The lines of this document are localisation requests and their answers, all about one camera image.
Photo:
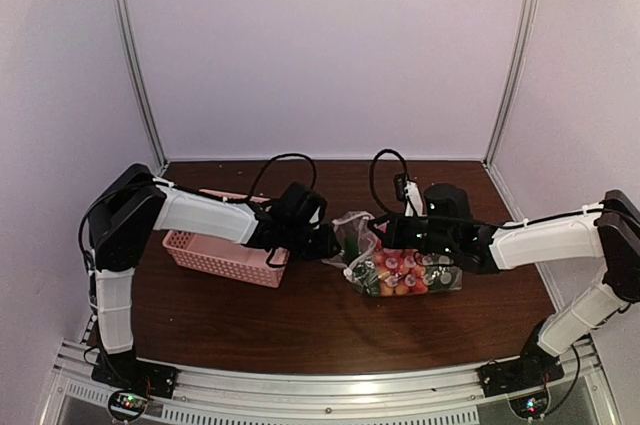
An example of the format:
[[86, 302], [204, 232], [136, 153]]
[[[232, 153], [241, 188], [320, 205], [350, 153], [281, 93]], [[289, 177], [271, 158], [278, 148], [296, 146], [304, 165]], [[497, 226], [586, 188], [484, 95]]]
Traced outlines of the clear zip top bag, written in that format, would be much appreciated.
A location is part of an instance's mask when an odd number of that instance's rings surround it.
[[416, 250], [382, 248], [368, 229], [373, 215], [368, 212], [349, 212], [332, 225], [343, 225], [345, 236], [359, 234], [360, 255], [345, 260], [344, 251], [325, 259], [327, 265], [339, 268], [343, 277], [361, 294], [384, 298], [423, 295], [427, 293], [457, 292], [462, 289], [462, 270], [446, 256], [421, 254]]

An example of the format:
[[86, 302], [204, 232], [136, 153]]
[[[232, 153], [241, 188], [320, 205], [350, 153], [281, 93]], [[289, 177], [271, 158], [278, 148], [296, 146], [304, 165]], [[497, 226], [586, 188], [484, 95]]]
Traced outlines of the pink plastic basket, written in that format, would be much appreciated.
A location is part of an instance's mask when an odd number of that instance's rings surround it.
[[162, 245], [177, 265], [256, 285], [278, 288], [289, 259], [283, 248], [247, 248], [214, 236], [169, 230]]

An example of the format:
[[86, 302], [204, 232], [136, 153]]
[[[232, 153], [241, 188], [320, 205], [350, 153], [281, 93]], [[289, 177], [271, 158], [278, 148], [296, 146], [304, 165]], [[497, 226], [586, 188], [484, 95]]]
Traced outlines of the green fake cucumber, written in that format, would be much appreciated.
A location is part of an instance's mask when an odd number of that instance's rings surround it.
[[356, 260], [360, 255], [359, 234], [347, 234], [344, 238], [344, 257], [345, 260], [351, 262]]

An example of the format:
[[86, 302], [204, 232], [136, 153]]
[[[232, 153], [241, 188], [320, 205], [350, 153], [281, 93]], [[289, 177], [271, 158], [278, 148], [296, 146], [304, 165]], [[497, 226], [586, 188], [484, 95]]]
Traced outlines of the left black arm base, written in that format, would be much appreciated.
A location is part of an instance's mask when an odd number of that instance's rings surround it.
[[138, 359], [134, 349], [117, 354], [100, 350], [91, 378], [137, 395], [171, 399], [177, 374], [173, 366]]

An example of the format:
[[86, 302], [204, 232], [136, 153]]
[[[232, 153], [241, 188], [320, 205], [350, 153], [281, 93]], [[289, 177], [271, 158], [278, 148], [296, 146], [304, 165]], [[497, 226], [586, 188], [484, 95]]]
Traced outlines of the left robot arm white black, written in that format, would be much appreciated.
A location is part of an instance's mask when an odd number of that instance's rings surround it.
[[269, 255], [284, 249], [308, 262], [341, 251], [324, 221], [326, 209], [314, 184], [292, 182], [280, 197], [256, 201], [251, 193], [231, 198], [184, 188], [142, 164], [127, 168], [88, 207], [78, 228], [106, 374], [123, 389], [137, 387], [144, 378], [134, 346], [131, 289], [153, 232], [205, 235]]

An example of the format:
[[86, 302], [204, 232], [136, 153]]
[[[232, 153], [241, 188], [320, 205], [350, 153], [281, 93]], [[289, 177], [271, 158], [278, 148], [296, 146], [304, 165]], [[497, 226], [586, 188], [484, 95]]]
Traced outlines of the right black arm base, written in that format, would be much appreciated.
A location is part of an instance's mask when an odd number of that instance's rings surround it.
[[543, 321], [533, 329], [520, 355], [502, 362], [490, 361], [477, 373], [485, 397], [541, 387], [565, 376], [560, 359], [538, 346]]

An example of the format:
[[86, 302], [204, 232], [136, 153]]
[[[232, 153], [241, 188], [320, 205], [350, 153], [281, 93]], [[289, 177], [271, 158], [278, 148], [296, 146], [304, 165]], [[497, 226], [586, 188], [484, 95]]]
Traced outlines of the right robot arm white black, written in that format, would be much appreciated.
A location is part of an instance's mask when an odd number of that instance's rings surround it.
[[423, 197], [422, 215], [389, 212], [370, 221], [369, 229], [385, 248], [447, 256], [477, 275], [541, 262], [603, 259], [600, 278], [532, 332], [512, 368], [519, 385], [535, 385], [578, 339], [639, 301], [639, 211], [619, 190], [576, 211], [499, 225], [474, 219], [467, 193], [454, 185], [432, 185]]

